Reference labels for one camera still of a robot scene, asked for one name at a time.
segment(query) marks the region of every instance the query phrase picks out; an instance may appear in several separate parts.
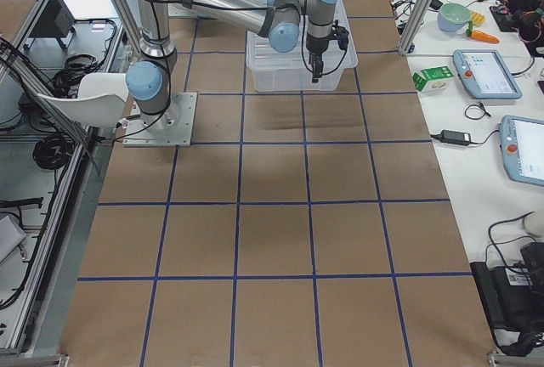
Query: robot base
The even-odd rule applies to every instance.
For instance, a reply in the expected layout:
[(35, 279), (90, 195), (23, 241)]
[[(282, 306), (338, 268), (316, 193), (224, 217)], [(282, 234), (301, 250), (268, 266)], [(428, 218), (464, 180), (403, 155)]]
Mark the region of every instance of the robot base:
[[(127, 147), (190, 146), (195, 120), (196, 93), (176, 93), (172, 95), (170, 108), (176, 108), (179, 119), (171, 126), (157, 131), (144, 130), (123, 139)], [(139, 107), (134, 103), (131, 115), (139, 114)], [(144, 129), (144, 123), (138, 119), (129, 121), (127, 133), (136, 133)]]

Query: brown floor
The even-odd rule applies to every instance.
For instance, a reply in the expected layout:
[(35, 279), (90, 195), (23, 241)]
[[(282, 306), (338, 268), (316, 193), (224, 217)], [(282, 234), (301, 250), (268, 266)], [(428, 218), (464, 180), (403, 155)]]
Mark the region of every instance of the brown floor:
[(469, 367), (493, 348), (387, 0), (334, 93), (256, 93), (175, 20), (188, 149), (115, 147), (60, 350), (76, 367)]

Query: screen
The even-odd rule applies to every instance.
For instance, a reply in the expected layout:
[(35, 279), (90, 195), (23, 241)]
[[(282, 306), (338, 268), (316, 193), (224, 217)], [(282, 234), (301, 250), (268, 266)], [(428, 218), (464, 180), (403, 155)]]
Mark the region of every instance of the screen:
[(506, 72), (493, 53), (463, 53), (481, 93), (514, 93)]
[(544, 180), (544, 125), (513, 120), (519, 152), (519, 174)]

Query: power adapter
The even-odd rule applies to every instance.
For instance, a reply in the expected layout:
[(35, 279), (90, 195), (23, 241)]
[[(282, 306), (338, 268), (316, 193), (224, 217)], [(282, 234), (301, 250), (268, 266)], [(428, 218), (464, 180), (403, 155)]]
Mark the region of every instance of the power adapter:
[(469, 146), (472, 144), (470, 133), (466, 132), (448, 131), (444, 129), (438, 135), (431, 135), (431, 138), (438, 140), (443, 144), (459, 144), (461, 146)]
[(440, 0), (431, 0), (431, 3), (428, 6), (433, 10), (439, 10), (442, 5), (443, 3)]

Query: transparent plastic bin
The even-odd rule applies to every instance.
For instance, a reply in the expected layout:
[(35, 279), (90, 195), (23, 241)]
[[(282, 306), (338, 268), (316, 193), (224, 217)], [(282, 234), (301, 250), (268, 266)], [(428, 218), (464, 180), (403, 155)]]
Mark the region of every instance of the transparent plastic bin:
[[(332, 91), (337, 88), (343, 71), (357, 65), (357, 53), (348, 16), (342, 0), (337, 1), (335, 20), (349, 32), (348, 52), (340, 67), (328, 76), (323, 76), (317, 83), (312, 83), (312, 74), (306, 70), (301, 55), (302, 21), (297, 46), (289, 53), (278, 53), (269, 45), (268, 38), (259, 37), (255, 33), (247, 33), (246, 63), (252, 72), (253, 85), (259, 92), (319, 90)], [(331, 41), (329, 49), (323, 53), (323, 72), (333, 70), (343, 56), (336, 41)], [(304, 57), (309, 62), (308, 50), (304, 49)]]

